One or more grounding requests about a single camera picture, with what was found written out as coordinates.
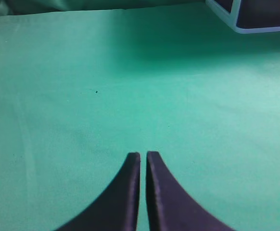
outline green fabric surface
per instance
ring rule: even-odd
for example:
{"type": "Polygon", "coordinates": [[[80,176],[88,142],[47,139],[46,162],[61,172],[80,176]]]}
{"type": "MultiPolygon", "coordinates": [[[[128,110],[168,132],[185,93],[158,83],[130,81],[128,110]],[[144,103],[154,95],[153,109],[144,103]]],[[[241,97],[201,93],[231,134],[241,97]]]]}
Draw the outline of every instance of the green fabric surface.
{"type": "Polygon", "coordinates": [[[0,16],[53,11],[131,9],[197,1],[204,0],[0,0],[0,16]]]}
{"type": "Polygon", "coordinates": [[[280,231],[280,33],[203,3],[0,17],[0,231],[46,231],[145,154],[239,231],[280,231]]]}

